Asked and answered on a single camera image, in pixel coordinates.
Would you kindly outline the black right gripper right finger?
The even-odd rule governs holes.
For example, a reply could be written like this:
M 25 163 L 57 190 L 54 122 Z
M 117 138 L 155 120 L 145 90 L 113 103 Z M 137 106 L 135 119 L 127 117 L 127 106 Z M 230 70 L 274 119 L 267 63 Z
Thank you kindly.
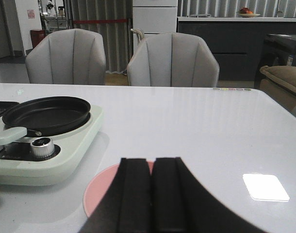
M 155 233 L 260 233 L 194 177 L 180 157 L 157 158 L 152 170 Z

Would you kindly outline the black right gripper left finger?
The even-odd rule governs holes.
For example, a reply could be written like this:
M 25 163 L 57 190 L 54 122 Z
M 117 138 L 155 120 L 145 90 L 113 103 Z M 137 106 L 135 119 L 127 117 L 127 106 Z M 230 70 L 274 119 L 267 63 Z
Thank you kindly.
M 104 197 L 82 233 L 150 232 L 150 170 L 146 159 L 122 158 Z

